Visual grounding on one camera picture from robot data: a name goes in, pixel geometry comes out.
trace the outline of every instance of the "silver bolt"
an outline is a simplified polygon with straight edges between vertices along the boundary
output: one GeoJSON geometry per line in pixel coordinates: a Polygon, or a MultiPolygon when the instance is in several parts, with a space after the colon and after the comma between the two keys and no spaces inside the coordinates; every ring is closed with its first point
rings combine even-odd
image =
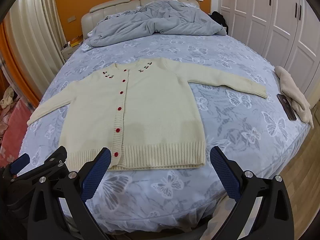
{"type": "Polygon", "coordinates": [[[252,178],[253,177],[253,173],[251,171],[246,171],[244,174],[248,178],[252,178]]]}
{"type": "Polygon", "coordinates": [[[277,176],[276,176],[276,181],[281,182],[281,181],[282,181],[282,177],[281,177],[281,176],[279,176],[279,175],[277,175],[277,176]]]}
{"type": "Polygon", "coordinates": [[[46,177],[41,177],[41,178],[39,179],[40,183],[44,183],[45,180],[46,180],[46,177]]]}
{"type": "Polygon", "coordinates": [[[69,175],[68,175],[68,177],[69,177],[70,179],[74,179],[76,176],[77,176],[77,173],[74,172],[74,171],[70,172],[69,175]]]}

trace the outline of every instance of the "blue gripper pad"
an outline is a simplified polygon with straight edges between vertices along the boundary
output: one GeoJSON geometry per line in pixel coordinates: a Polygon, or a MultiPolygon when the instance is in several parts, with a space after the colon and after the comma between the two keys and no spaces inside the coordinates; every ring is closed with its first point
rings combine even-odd
{"type": "Polygon", "coordinates": [[[82,182],[80,197],[84,203],[93,197],[110,163],[111,152],[106,148],[82,182]]]}
{"type": "Polygon", "coordinates": [[[214,167],[224,189],[226,190],[229,198],[234,199],[236,202],[240,200],[240,182],[231,171],[230,167],[226,163],[228,159],[225,159],[220,155],[220,153],[212,148],[210,151],[210,162],[214,167]]]}
{"type": "Polygon", "coordinates": [[[28,154],[24,153],[18,159],[16,159],[10,166],[10,173],[12,175],[17,175],[25,166],[30,163],[30,157],[28,154]]]}

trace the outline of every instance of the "cream knit cardigan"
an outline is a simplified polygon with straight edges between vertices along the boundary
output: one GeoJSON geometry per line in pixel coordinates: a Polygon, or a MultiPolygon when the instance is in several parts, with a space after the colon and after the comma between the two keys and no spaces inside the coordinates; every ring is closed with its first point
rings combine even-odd
{"type": "Polygon", "coordinates": [[[182,169],[205,164],[204,129],[188,82],[267,98],[266,88],[247,78],[166,58],[112,64],[41,104],[28,125],[70,104],[59,145],[69,170],[79,170],[103,147],[110,170],[182,169]]]}

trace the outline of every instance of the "light switch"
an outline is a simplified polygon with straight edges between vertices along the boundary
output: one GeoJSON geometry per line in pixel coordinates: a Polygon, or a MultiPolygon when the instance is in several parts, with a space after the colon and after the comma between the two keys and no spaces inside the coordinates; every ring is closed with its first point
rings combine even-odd
{"type": "Polygon", "coordinates": [[[76,20],[76,16],[73,15],[70,18],[68,18],[68,23],[71,23],[71,22],[73,22],[75,20],[76,20]]]}

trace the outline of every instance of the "cardigan sleeve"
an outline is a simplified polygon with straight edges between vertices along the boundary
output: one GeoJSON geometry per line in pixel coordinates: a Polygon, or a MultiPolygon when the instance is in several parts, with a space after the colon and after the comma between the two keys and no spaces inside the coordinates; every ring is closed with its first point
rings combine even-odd
{"type": "Polygon", "coordinates": [[[172,72],[190,83],[199,83],[210,86],[228,86],[234,90],[267,98],[266,87],[247,78],[227,73],[218,69],[182,63],[163,58],[165,65],[172,72]]]}
{"type": "Polygon", "coordinates": [[[49,98],[47,101],[38,106],[38,108],[33,112],[27,125],[31,125],[33,122],[37,121],[39,118],[45,116],[52,111],[70,104],[71,101],[76,98],[76,87],[78,81],[73,81],[65,87],[61,92],[49,98]]]}

